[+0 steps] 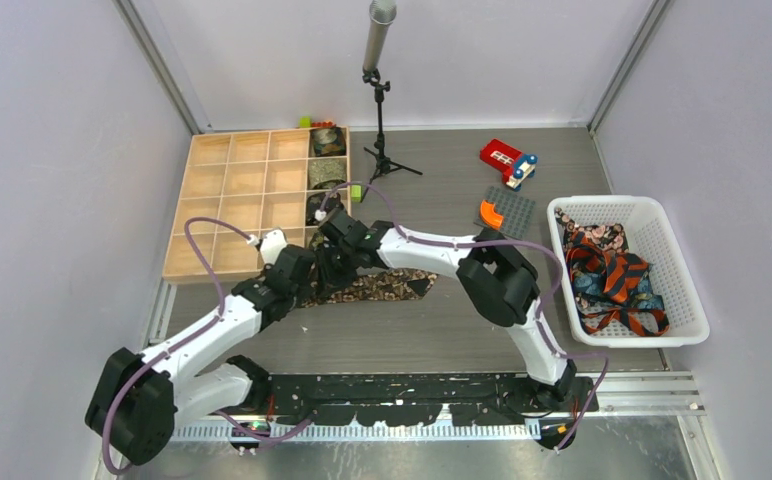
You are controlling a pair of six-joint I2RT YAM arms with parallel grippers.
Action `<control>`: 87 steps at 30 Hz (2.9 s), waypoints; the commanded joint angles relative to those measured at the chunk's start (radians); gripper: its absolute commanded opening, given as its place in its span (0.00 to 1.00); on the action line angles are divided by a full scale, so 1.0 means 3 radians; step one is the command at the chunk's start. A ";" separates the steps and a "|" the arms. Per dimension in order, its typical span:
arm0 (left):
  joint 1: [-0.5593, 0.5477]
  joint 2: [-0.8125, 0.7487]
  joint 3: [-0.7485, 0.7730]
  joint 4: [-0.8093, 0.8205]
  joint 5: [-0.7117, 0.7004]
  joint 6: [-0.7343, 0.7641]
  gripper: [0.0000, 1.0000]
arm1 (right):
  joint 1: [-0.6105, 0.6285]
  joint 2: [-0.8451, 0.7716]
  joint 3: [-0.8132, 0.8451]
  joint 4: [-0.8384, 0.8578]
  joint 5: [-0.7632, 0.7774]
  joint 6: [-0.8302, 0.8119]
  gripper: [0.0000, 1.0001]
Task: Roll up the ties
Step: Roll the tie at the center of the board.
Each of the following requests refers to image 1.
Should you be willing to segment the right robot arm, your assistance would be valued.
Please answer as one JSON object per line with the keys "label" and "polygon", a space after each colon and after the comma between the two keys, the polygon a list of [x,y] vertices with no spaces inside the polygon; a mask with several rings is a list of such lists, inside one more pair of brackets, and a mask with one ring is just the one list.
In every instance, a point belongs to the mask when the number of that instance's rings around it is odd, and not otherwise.
{"label": "right robot arm", "polygon": [[538,272],[513,241],[491,228],[447,237],[386,221],[367,226],[340,209],[318,210],[315,219],[324,239],[339,249],[343,270],[416,269],[458,280],[477,313],[513,340],[536,403],[553,411],[572,398],[576,366],[553,339],[541,311]]}

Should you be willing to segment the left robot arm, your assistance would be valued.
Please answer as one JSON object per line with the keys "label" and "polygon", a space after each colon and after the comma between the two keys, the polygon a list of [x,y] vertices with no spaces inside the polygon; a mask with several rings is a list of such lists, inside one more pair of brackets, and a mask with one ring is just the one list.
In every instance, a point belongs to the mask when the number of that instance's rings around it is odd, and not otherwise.
{"label": "left robot arm", "polygon": [[216,369],[209,364],[236,344],[283,319],[307,296],[316,256],[297,245],[272,245],[256,277],[223,292],[219,304],[179,334],[135,353],[127,348],[106,361],[85,414],[111,457],[122,454],[143,465],[168,444],[174,431],[228,407],[255,414],[272,397],[269,373],[254,361],[234,356]]}

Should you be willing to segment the brown floral black tie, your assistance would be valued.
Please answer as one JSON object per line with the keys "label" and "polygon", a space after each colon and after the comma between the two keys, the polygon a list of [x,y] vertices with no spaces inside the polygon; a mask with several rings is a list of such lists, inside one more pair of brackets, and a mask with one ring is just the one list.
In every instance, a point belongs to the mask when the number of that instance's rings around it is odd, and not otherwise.
{"label": "brown floral black tie", "polygon": [[400,268],[358,275],[354,279],[329,283],[311,282],[311,293],[300,299],[299,308],[354,302],[395,302],[423,299],[432,289],[438,275],[418,269]]}

